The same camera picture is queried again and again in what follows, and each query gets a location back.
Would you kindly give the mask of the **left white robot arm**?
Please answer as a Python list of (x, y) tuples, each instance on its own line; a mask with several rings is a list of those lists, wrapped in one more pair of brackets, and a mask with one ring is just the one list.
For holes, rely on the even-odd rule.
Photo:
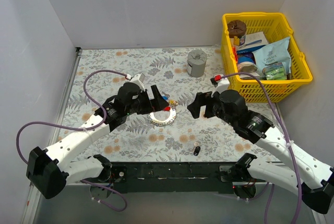
[(101, 108), (85, 122), (79, 131), (41, 149), (34, 148), (28, 159), (27, 178), (46, 198), (58, 195), (66, 185), (84, 179), (106, 182), (111, 176), (111, 162), (102, 155), (82, 161), (74, 159), (98, 139), (125, 123), (131, 114), (149, 114), (165, 109), (169, 103), (157, 87), (151, 87), (153, 99), (137, 84), (127, 82), (117, 95), (109, 97)]

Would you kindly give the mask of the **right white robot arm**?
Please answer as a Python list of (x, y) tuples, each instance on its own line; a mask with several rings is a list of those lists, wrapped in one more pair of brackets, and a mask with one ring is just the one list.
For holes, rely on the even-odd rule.
[(283, 133), (265, 116), (249, 110), (245, 99), (235, 90), (199, 92), (188, 105), (193, 118), (218, 117), (233, 127), (245, 140), (270, 152), (286, 165), (269, 164), (255, 155), (244, 154), (226, 176), (235, 180), (260, 179), (282, 187), (296, 195), (312, 210), (326, 214), (333, 204), (333, 167), (317, 160), (293, 142), (286, 142)]

